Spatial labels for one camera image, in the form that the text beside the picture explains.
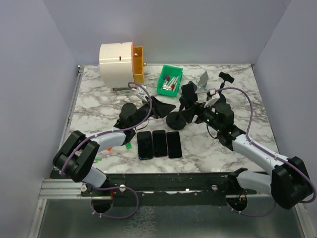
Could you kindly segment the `black phone stand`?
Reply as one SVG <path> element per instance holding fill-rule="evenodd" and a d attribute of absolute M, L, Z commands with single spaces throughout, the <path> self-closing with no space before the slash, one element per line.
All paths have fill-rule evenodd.
<path fill-rule="evenodd" d="M 182 130 L 187 124 L 184 117 L 180 115 L 180 112 L 185 109 L 186 100 L 183 96 L 181 96 L 179 99 L 179 102 L 180 102 L 179 110 L 177 112 L 169 113 L 166 117 L 166 124 L 168 125 L 169 128 L 173 130 Z"/>
<path fill-rule="evenodd" d="M 228 73 L 224 73 L 224 72 L 221 71 L 218 76 L 220 78 L 222 78 L 222 80 L 223 80 L 223 82 L 221 83 L 219 89 L 224 88 L 226 82 L 229 82 L 229 83 L 233 83 L 234 82 L 234 78 Z M 218 92 L 218 95 L 219 95 L 219 99 L 216 101 L 216 104 L 226 103 L 226 98 L 222 94 L 221 91 Z"/>

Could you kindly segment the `purple edged phone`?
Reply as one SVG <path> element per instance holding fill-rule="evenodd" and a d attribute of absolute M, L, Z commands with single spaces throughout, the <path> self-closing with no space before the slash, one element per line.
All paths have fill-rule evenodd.
<path fill-rule="evenodd" d="M 155 130 L 152 132 L 153 148 L 155 157 L 165 157 L 168 155 L 167 140 L 165 130 Z"/>

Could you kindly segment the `white folding phone stand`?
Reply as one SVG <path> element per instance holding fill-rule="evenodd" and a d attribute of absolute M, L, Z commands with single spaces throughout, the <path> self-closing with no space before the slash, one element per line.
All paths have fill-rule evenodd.
<path fill-rule="evenodd" d="M 205 71 L 201 77 L 200 80 L 198 81 L 197 84 L 197 90 L 195 93 L 200 94 L 200 93 L 205 93 L 207 91 L 207 82 L 209 80 L 209 76 L 207 71 Z"/>

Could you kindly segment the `black phone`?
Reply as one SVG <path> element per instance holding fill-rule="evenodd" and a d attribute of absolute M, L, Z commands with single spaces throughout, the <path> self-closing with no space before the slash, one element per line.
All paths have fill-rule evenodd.
<path fill-rule="evenodd" d="M 138 157 L 140 160 L 148 160 L 154 157 L 153 139 L 150 131 L 137 134 Z"/>

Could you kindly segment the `brown base phone stand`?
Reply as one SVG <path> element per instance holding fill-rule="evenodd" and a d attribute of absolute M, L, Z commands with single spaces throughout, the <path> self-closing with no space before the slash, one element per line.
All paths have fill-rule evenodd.
<path fill-rule="evenodd" d="M 189 81 L 188 84 L 193 84 L 194 87 L 197 87 L 197 85 L 193 81 Z"/>

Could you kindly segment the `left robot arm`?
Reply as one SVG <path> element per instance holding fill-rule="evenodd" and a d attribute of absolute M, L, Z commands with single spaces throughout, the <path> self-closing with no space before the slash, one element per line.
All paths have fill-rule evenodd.
<path fill-rule="evenodd" d="M 127 144 L 140 124 L 150 117 L 162 119 L 175 108 L 175 105 L 163 103 L 154 96 L 140 108 L 126 103 L 110 130 L 95 134 L 84 134 L 78 130 L 72 132 L 53 158 L 53 166 L 74 182 L 90 184 L 97 195 L 105 195 L 109 191 L 109 183 L 106 174 L 93 167 L 96 155 L 110 147 Z"/>

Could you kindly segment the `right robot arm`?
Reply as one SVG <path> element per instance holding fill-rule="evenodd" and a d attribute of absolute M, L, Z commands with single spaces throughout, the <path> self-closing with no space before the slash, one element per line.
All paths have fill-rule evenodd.
<path fill-rule="evenodd" d="M 298 203 L 307 203 L 316 199 L 317 191 L 312 184 L 306 166 L 298 157 L 292 159 L 275 153 L 256 141 L 234 124 L 234 112 L 227 103 L 217 103 L 205 107 L 195 103 L 190 109 L 180 112 L 184 119 L 191 123 L 206 123 L 217 131 L 219 142 L 236 153 L 239 153 L 266 173 L 259 174 L 241 168 L 231 173 L 227 182 L 228 190 L 238 194 L 244 189 L 251 189 L 271 196 L 284 209 L 290 209 Z"/>

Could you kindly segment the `markers in green bin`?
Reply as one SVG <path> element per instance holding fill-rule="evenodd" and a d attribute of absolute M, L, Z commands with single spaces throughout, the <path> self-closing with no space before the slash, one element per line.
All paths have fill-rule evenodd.
<path fill-rule="evenodd" d="M 162 89 L 166 91 L 174 91 L 176 83 L 178 82 L 178 78 L 178 76 L 173 78 L 167 78 L 162 86 Z"/>

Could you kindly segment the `green plastic bin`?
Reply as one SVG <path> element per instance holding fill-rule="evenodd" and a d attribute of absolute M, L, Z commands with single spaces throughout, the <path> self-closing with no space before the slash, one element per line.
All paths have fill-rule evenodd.
<path fill-rule="evenodd" d="M 157 94 L 173 98 L 177 97 L 182 76 L 182 68 L 164 65 L 157 83 Z"/>

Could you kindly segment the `orange drawer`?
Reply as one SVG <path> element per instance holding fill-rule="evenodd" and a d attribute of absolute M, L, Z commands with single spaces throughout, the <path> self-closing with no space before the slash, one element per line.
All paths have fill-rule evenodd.
<path fill-rule="evenodd" d="M 146 63 L 143 60 L 143 47 L 133 47 L 133 77 L 134 82 L 143 84 L 144 83 L 144 67 Z"/>

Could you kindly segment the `white round drawer cabinet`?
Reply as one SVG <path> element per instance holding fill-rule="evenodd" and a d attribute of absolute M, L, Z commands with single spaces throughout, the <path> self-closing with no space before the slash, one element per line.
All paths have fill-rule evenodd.
<path fill-rule="evenodd" d="M 134 81 L 133 47 L 133 42 L 101 45 L 99 66 L 106 87 L 127 88 Z"/>

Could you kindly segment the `black front mounting rail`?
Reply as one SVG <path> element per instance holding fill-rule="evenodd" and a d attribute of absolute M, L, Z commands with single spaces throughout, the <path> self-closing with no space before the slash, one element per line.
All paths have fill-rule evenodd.
<path fill-rule="evenodd" d="M 109 174 L 104 188 L 96 190 L 90 185 L 83 197 L 112 203 L 114 206 L 225 206 L 226 197 L 256 194 L 244 191 L 229 179 L 229 173 L 167 173 L 167 174 Z"/>

